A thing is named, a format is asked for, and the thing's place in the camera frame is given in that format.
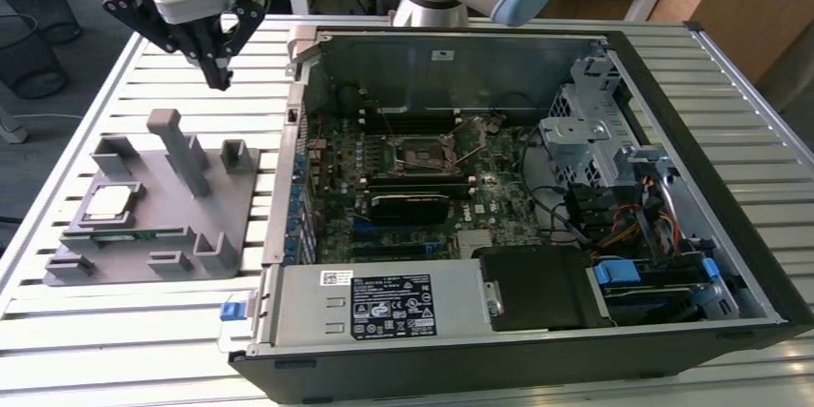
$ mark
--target power supply label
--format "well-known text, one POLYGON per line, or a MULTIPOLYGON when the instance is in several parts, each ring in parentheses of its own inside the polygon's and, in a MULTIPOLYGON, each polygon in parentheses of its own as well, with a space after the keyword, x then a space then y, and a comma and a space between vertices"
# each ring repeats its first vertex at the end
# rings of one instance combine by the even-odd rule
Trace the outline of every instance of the power supply label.
POLYGON ((436 335, 430 275, 351 280, 351 335, 356 340, 436 335))

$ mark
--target metal slatted table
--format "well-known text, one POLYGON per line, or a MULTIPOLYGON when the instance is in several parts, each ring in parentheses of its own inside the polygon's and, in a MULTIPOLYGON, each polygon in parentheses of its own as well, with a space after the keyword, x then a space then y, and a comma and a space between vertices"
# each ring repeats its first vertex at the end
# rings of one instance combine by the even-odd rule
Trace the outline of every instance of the metal slatted table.
MULTIPOLYGON (((275 405, 233 372, 223 352, 249 329, 219 322, 219 306, 257 286, 288 93, 293 24, 380 26, 376 18, 269 16, 243 54, 227 92, 209 90, 183 56, 133 36, 0 261, 0 405, 275 405), (200 282, 49 288, 44 264, 87 191, 91 148, 125 133, 139 149, 161 148, 145 121, 176 108, 204 148, 243 138, 263 151, 240 276, 200 282)), ((475 22, 476 27, 490 26, 475 22)), ((538 22, 540 29, 619 29, 718 167, 746 214, 809 304, 814 303, 814 160, 706 34, 680 25, 538 22)), ((640 107, 639 121, 655 137, 640 107)), ((810 405, 814 333, 762 351, 723 356, 676 377, 423 397, 375 405, 810 405)))

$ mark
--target cpu socket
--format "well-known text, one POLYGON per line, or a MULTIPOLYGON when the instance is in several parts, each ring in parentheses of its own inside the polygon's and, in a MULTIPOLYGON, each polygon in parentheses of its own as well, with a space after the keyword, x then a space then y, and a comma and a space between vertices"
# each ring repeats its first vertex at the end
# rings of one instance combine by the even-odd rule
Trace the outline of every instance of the cpu socket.
POLYGON ((392 173, 404 176, 451 175, 455 170, 455 140, 451 136, 402 138, 394 146, 392 173))

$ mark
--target open computer tower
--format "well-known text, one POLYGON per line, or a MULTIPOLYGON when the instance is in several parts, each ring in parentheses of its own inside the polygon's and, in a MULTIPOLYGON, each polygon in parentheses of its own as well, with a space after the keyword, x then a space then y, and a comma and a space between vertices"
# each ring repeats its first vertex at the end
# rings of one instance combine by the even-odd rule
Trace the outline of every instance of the open computer tower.
POLYGON ((300 28, 253 337, 283 403, 671 376, 811 314, 618 31, 300 28))

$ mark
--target trash bin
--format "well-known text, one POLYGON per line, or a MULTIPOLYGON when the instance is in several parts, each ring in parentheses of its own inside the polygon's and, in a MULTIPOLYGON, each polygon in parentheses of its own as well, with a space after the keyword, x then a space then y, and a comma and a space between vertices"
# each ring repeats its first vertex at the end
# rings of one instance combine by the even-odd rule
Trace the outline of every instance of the trash bin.
POLYGON ((67 43, 81 34, 68 0, 7 0, 17 14, 33 17, 40 34, 52 44, 67 43))
POLYGON ((0 16, 0 81, 21 99, 45 97, 68 83, 65 70, 31 16, 0 16))

